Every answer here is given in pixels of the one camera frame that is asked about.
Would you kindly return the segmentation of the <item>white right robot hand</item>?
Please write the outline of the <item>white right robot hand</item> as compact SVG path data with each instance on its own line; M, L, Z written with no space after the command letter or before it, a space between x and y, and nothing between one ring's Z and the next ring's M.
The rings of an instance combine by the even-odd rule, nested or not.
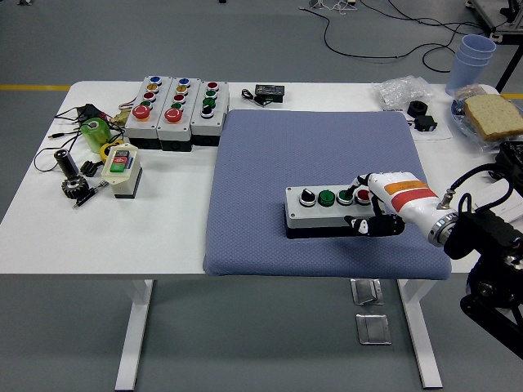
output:
M346 190L356 196L361 187L370 193L371 215L347 215L344 220L358 236L383 237L403 232L406 223L415 224L433 239L437 223L448 222L448 212L437 208L437 195L408 171L369 173L357 176Z

